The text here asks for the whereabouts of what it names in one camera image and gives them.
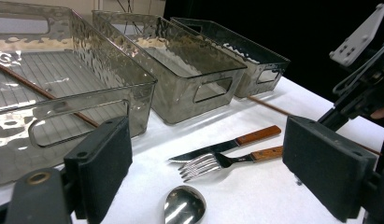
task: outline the metal spoon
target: metal spoon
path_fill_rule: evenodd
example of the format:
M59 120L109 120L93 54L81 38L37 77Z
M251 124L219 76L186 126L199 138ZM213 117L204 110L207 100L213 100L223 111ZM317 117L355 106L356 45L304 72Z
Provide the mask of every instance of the metal spoon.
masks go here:
M205 211L206 200L203 195L197 189L182 185L171 190L165 200L165 223L197 223Z

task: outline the textured plastic bin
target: textured plastic bin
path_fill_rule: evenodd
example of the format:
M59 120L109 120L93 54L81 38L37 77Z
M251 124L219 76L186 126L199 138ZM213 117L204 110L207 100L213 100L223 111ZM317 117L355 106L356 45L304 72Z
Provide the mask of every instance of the textured plastic bin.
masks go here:
M69 8L0 2L0 64L54 96L0 67L0 184L62 163L109 119L147 129L157 79Z
M231 102L246 66L206 41L159 16L93 11L92 20L157 77L152 108L166 124Z
M272 50L214 21L178 17L172 17L170 21L248 66L235 91L238 98L272 91L290 63Z

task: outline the clear plastic bin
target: clear plastic bin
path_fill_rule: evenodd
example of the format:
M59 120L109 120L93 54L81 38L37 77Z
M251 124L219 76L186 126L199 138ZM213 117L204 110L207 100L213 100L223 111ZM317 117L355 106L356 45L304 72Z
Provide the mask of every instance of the clear plastic bin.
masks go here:
M172 17L170 21L248 66L235 91L238 98L272 91L290 63L272 50L214 21L177 17Z
M176 124L228 105L246 66L162 17L93 11L94 26L157 77L152 109Z
M0 184L61 164L108 119L144 133L156 83L73 10L0 2Z

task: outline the knife blade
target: knife blade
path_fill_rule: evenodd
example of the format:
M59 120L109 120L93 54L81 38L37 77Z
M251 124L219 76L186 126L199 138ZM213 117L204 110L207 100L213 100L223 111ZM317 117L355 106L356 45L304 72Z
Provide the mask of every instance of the knife blade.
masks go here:
M170 158L168 160L173 162L187 162L187 161L191 161L192 159L198 156L201 156L207 153L224 152L235 147L243 147L249 143L263 140L265 138L274 136L279 133L281 133L281 130L279 129L279 127L277 125L273 125L253 133L248 133L248 134L239 136L235 139L232 139L226 142L221 142L209 147L202 147L195 151L191 151L191 152Z

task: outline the white tablecloth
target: white tablecloth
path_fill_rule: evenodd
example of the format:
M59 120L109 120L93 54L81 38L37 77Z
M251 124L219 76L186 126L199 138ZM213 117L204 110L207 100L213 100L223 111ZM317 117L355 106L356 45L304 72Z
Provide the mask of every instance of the white tablecloth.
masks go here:
M317 120L333 103L282 77L273 92L259 96L293 115ZM277 125L280 136L227 153L282 146L287 118L248 99L233 101L204 115L168 126L151 111L147 131L133 138L133 164L124 178L103 223L164 223L164 201L171 189L190 185L205 197L207 210L201 223L341 223L296 178L281 159L237 164L215 174L183 183L179 164L167 159ZM338 133L381 150L384 128L356 118ZM0 204L9 201L13 185L0 187ZM348 223L362 223L364 210ZM74 220L74 223L86 223Z

